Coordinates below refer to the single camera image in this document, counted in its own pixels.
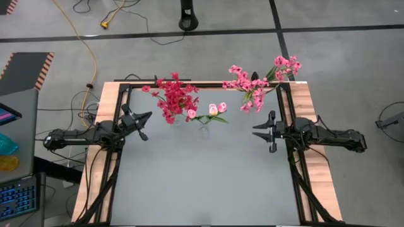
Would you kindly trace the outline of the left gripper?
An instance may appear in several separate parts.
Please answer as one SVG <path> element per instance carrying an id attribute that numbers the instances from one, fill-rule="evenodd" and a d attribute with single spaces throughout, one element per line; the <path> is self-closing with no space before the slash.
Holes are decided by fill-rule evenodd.
<path id="1" fill-rule="evenodd" d="M 140 138 L 143 141 L 147 141 L 148 136 L 142 130 L 138 129 L 138 126 L 144 126 L 151 116 L 152 112 L 135 113 L 134 116 L 130 113 L 125 113 L 121 117 L 120 127 L 123 132 L 138 131 Z"/>

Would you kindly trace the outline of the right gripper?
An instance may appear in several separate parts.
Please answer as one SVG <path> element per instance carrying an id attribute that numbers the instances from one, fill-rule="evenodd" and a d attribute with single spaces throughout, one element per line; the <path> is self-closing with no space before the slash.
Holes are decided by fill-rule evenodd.
<path id="1" fill-rule="evenodd" d="M 271 110 L 268 114 L 268 120 L 264 124 L 255 125 L 253 129 L 267 129 L 273 127 L 275 125 L 275 136 L 270 133 L 260 133 L 260 132 L 253 132 L 253 135 L 264 139 L 267 143 L 270 144 L 269 152 L 274 153 L 276 152 L 276 142 L 275 138 L 283 139 L 283 138 L 294 138 L 295 139 L 295 128 L 294 125 L 288 125 L 284 121 L 277 121 L 275 123 L 275 111 Z"/>

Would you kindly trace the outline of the red artificial flower bunch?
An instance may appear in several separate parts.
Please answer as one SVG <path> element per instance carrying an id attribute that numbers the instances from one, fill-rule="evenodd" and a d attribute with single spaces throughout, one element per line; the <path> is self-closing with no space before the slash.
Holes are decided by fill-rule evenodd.
<path id="1" fill-rule="evenodd" d="M 166 81 L 165 78 L 156 79 L 155 85 L 164 90 L 166 98 L 180 98 L 186 96 L 189 91 L 186 87 L 183 87 L 183 82 L 179 79 L 179 73 L 171 73 L 173 81 Z"/>
<path id="2" fill-rule="evenodd" d="M 184 110 L 189 110 L 189 109 L 193 109 L 195 111 L 197 111 L 197 103 L 199 102 L 198 97 L 193 98 L 193 96 L 191 95 L 192 92 L 197 93 L 198 92 L 198 88 L 191 85 L 191 84 L 187 84 L 185 86 L 189 93 L 186 96 L 180 97 L 180 98 L 168 98 L 167 101 L 174 104 L 174 103 L 182 103 L 184 105 Z"/>
<path id="3" fill-rule="evenodd" d="M 187 118 L 187 113 L 182 103 L 172 104 L 164 98 L 158 97 L 157 107 L 162 110 L 162 116 L 169 125 L 173 123 L 175 115 L 183 115 Z"/>

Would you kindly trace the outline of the black stand base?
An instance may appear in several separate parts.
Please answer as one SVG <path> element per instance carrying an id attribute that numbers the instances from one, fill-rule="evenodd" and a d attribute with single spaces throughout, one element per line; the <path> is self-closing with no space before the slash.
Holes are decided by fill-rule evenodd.
<path id="1" fill-rule="evenodd" d="M 179 19 L 179 28 L 183 31 L 193 31 L 199 25 L 194 12 L 193 0 L 181 0 L 181 17 Z"/>

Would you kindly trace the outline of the grey side desk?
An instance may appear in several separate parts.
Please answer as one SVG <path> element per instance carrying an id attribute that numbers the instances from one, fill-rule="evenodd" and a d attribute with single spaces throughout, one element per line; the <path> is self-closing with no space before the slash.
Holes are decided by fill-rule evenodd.
<path id="1" fill-rule="evenodd" d="M 18 145 L 18 150 L 13 153 L 18 158 L 18 166 L 10 172 L 0 171 L 0 184 L 27 177 L 33 172 L 37 100 L 36 89 L 0 96 L 0 103 L 22 114 L 21 119 L 0 126 L 0 133 Z"/>

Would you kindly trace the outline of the black striped-edge floor mat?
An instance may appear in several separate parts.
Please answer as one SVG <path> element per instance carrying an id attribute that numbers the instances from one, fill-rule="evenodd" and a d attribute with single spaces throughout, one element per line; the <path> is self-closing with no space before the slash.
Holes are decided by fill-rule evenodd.
<path id="1" fill-rule="evenodd" d="M 0 96 L 32 88 L 40 91 L 54 56 L 54 52 L 13 52 L 0 72 Z"/>
<path id="2" fill-rule="evenodd" d="M 10 15 L 16 8 L 18 0 L 0 0 L 0 15 Z"/>

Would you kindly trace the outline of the black backlit keyboard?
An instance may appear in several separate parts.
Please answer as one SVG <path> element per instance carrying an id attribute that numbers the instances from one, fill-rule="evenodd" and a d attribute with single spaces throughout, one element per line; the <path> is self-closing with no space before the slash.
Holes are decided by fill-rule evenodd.
<path id="1" fill-rule="evenodd" d="M 0 221 L 35 212 L 40 195 L 37 184 L 36 177 L 0 184 Z"/>

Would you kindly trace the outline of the black aluminium table frame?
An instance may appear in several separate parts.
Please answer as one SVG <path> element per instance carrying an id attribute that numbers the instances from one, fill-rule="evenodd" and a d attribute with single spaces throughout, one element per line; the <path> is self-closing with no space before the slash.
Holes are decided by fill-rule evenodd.
<path id="1" fill-rule="evenodd" d="M 114 81 L 104 83 L 101 101 L 97 112 L 97 121 L 112 120 L 119 112 L 122 102 L 129 101 L 128 86 L 140 88 L 151 85 L 150 81 Z M 307 117 L 316 120 L 316 113 L 312 103 L 311 94 L 306 82 L 286 82 L 280 87 L 280 104 L 285 109 L 287 122 L 292 117 Z M 101 186 L 107 177 L 111 176 L 117 166 L 116 153 L 108 154 L 100 151 L 98 146 L 88 148 L 85 166 L 88 170 L 83 172 L 80 189 L 72 213 L 72 222 L 83 215 L 85 209 L 90 207 L 101 191 Z M 314 146 L 305 153 L 295 155 L 300 159 L 297 168 L 302 172 L 304 179 L 310 184 L 314 195 L 324 208 L 336 219 L 341 220 L 342 215 L 336 198 L 329 165 L 326 163 L 325 150 L 322 146 Z"/>

